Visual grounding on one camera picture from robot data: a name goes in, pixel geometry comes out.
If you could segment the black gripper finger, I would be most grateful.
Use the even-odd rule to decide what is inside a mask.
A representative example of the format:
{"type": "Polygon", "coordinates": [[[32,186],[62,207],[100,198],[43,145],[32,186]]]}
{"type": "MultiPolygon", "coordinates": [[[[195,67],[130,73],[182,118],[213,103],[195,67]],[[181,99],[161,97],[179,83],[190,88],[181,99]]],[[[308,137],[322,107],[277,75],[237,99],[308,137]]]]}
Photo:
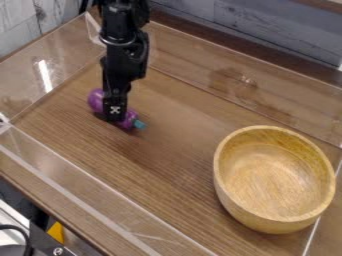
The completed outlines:
{"type": "Polygon", "coordinates": [[[103,114],[107,121],[122,122],[126,118],[129,98],[126,94],[106,94],[103,97],[103,114]]]}

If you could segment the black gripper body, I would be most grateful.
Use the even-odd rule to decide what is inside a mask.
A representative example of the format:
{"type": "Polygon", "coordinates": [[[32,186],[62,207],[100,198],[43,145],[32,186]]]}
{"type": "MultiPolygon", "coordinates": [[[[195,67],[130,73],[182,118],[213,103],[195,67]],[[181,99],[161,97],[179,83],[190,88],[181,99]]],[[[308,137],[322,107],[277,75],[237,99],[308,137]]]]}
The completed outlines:
{"type": "Polygon", "coordinates": [[[150,37],[145,31],[138,31],[131,38],[116,39],[104,33],[99,38],[107,47],[100,60],[104,95],[124,95],[131,90],[131,83],[146,77],[150,37]]]}

